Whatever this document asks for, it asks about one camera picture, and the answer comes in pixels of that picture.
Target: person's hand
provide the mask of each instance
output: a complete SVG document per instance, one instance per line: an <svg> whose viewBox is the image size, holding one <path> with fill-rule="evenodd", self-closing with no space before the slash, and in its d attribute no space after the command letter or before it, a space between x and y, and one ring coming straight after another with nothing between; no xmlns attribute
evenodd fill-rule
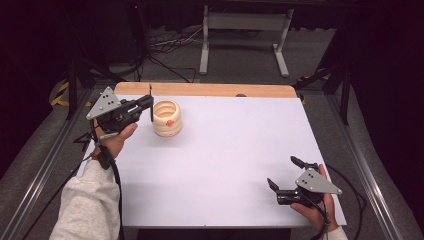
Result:
<svg viewBox="0 0 424 240"><path fill-rule="evenodd" d="M100 136L105 135L103 130L100 127L97 127L96 120L94 120L94 127L96 128L96 134L99 139L100 139ZM125 140L131 137L131 135L134 133L137 127L138 127L137 123L131 123L124 130L122 130L122 132L119 135L100 140L100 142L102 143L103 146L108 148L110 154L115 159L121 152L122 148L124 147ZM96 147L96 149L93 152L93 155L97 155L99 154L99 152L100 152L100 149Z"/></svg>
<svg viewBox="0 0 424 240"><path fill-rule="evenodd" d="M327 174L325 173L324 166L322 164L319 165L319 173L327 179ZM323 202L329 214L328 218L330 220L330 226L328 226L328 232L331 232L339 227L336 222L334 200L331 194L324 194ZM292 203L290 207L307 218L309 222L311 222L312 226L314 226L314 228L318 231L324 226L324 217L317 209L305 207L300 203Z"/></svg>

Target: black equipment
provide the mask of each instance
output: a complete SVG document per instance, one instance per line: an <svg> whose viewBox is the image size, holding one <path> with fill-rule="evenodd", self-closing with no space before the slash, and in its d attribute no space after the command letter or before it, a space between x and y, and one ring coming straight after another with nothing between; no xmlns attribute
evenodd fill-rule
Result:
<svg viewBox="0 0 424 240"><path fill-rule="evenodd" d="M342 193L342 190L318 173L318 164L305 163L293 156L291 161L296 166L305 168L305 172L296 180L298 187L295 190L280 190L277 184L271 179L267 179L269 187L277 194L279 205L300 203L307 207L313 207L314 204L323 200L324 193Z"/></svg>
<svg viewBox="0 0 424 240"><path fill-rule="evenodd" d="M119 100L110 87L102 93L87 115L88 120L97 119L97 124L108 138L118 135L125 127L140 120L142 112L150 108L150 120L153 122L153 102L151 91L137 100Z"/></svg>

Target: white paper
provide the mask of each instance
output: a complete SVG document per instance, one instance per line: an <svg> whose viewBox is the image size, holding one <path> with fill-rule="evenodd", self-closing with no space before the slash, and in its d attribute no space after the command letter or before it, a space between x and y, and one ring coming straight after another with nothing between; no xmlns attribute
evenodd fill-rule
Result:
<svg viewBox="0 0 424 240"><path fill-rule="evenodd" d="M309 225L289 206L278 205L267 182L296 188L304 170L290 156L324 163L299 99L157 96L155 102L166 99L180 105L181 132L156 135L146 110L117 158L125 226ZM345 225L333 197L337 221Z"/></svg>

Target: white sleeve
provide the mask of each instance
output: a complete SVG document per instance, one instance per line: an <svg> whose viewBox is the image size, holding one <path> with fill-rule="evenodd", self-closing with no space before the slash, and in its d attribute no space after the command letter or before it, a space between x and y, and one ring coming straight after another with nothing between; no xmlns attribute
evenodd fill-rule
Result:
<svg viewBox="0 0 424 240"><path fill-rule="evenodd" d="M82 177L73 177L62 191L59 219L50 239L118 239L119 187L112 168L90 160Z"/></svg>
<svg viewBox="0 0 424 240"><path fill-rule="evenodd" d="M346 234L343 231L343 228L339 226L338 228L334 229L331 232L328 232L326 234L327 236L323 236L322 239L328 239L328 240L347 240Z"/></svg>

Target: wrist strap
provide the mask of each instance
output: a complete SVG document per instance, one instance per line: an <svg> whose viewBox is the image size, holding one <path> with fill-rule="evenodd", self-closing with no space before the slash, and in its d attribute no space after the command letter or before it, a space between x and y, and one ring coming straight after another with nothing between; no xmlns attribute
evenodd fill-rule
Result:
<svg viewBox="0 0 424 240"><path fill-rule="evenodd" d="M109 149L107 149L107 147L103 146L103 145L99 145L100 148L100 152L99 154L92 156L92 159L97 159L100 163L100 166L102 166L102 168L104 170L109 169L110 164L115 162L115 159L113 159L112 155L109 152Z"/></svg>

